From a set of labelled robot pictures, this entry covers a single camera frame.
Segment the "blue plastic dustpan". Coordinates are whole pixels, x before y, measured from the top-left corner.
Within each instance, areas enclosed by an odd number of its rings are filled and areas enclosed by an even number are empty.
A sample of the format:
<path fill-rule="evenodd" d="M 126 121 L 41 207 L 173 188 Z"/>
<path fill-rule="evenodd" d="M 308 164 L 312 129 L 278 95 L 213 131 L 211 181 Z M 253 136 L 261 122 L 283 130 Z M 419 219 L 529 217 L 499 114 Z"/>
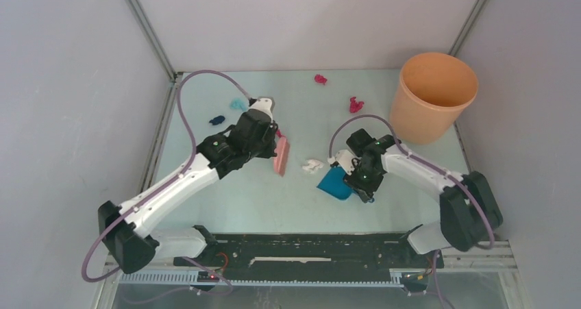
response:
<path fill-rule="evenodd" d="M 318 183 L 317 188 L 335 199 L 347 200 L 352 195 L 356 195 L 356 193 L 344 183 L 343 177 L 345 175 L 346 172 L 339 166 L 332 167 Z"/>

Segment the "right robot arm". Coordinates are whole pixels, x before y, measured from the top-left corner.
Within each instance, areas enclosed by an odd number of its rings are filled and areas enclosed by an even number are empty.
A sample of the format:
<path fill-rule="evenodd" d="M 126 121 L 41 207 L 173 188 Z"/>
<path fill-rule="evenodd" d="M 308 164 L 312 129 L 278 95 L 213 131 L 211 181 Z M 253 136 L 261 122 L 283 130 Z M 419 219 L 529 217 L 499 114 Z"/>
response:
<path fill-rule="evenodd" d="M 485 240 L 494 240 L 494 231 L 504 218 L 482 173 L 445 169 L 390 134 L 373 138 L 359 129 L 346 143 L 348 148 L 338 151 L 329 162 L 344 170 L 344 183 L 362 202 L 372 202 L 384 176 L 391 174 L 415 185 L 438 204 L 439 219 L 408 231 L 407 243 L 399 246 L 399 259 L 406 266 L 417 266 L 436 249 L 469 251 Z"/>

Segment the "pink plastic brush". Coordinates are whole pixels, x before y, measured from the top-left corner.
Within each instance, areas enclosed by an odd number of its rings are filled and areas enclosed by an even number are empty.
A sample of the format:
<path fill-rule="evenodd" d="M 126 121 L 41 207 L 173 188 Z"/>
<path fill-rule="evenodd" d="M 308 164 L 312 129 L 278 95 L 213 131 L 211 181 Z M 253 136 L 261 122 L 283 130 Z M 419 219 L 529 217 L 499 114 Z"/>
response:
<path fill-rule="evenodd" d="M 288 142 L 288 139 L 287 137 L 282 136 L 276 143 L 275 148 L 276 156 L 273 158 L 274 171 L 281 177 L 284 176 L 286 171 L 289 151 L 290 144 Z"/>

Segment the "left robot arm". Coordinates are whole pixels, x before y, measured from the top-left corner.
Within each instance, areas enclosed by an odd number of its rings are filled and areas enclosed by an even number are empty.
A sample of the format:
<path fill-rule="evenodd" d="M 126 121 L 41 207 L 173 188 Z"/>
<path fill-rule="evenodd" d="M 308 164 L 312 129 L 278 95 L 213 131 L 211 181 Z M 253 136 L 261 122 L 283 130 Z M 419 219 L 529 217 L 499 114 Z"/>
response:
<path fill-rule="evenodd" d="M 102 243 L 126 274 L 151 261 L 188 257 L 209 265 L 217 256 L 213 236 L 201 226 L 162 231 L 158 224 L 205 187 L 239 170 L 252 158 L 272 158 L 277 124 L 270 114 L 249 109 L 235 125 L 207 137 L 195 156 L 146 192 L 121 205 L 111 201 L 98 209 Z"/>

